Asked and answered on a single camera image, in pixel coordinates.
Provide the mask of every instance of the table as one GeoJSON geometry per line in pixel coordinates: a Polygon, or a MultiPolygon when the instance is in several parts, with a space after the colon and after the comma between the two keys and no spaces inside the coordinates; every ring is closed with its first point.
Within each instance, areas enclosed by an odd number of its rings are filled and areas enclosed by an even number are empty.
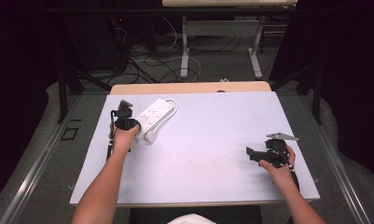
{"type": "MultiPolygon", "coordinates": [[[[292,6],[297,0],[163,0],[164,7],[267,7],[267,6],[292,6]]],[[[256,52],[262,36],[265,17],[258,21],[187,21],[183,16],[183,58],[181,62],[180,77],[187,77],[189,48],[187,47],[188,35],[250,35],[254,36],[254,45],[248,50],[254,75],[262,78],[256,52]]]]}
{"type": "MultiPolygon", "coordinates": [[[[152,145],[133,143],[125,160],[119,206],[244,205],[284,200],[269,174],[245,153],[245,147],[265,151],[268,133],[292,135],[268,83],[168,83],[113,88],[90,142],[71,204],[78,204],[105,164],[109,111],[125,99],[134,104],[133,113],[138,115],[156,99],[169,97],[178,102],[178,111],[160,126],[152,145]]],[[[310,201],[319,199],[298,144],[287,144],[297,153],[302,195],[310,201]]]]}

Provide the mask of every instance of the person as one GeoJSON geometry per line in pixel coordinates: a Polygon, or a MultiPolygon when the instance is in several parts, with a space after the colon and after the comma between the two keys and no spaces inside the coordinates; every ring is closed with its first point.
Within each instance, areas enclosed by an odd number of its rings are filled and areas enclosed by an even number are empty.
{"type": "MultiPolygon", "coordinates": [[[[83,194],[72,223],[112,223],[117,209],[123,163],[134,136],[139,132],[138,125],[128,131],[115,131],[113,153],[83,194]]],[[[287,148],[290,154],[289,162],[294,164],[295,152],[290,146],[287,148]]],[[[294,223],[325,223],[299,193],[288,166],[275,168],[266,161],[260,161],[259,164],[271,174],[273,183],[283,194],[294,223]]]]}

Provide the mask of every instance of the forearm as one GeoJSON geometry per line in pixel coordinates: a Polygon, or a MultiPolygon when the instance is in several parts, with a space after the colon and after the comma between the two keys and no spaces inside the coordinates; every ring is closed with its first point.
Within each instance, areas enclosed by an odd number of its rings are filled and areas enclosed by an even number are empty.
{"type": "Polygon", "coordinates": [[[125,153],[114,152],[82,196],[73,223],[112,223],[125,153]]]}
{"type": "Polygon", "coordinates": [[[303,198],[297,188],[283,192],[283,196],[285,197],[294,223],[325,223],[312,206],[303,198]]]}

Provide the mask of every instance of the power strip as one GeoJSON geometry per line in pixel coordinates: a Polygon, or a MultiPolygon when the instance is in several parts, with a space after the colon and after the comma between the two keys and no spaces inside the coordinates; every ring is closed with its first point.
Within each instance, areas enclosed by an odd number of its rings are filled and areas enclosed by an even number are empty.
{"type": "Polygon", "coordinates": [[[141,124],[141,131],[135,136],[137,142],[141,142],[143,139],[147,142],[154,142],[156,135],[153,132],[157,128],[156,126],[167,119],[174,110],[174,105],[159,98],[137,116],[135,119],[141,124]]]}

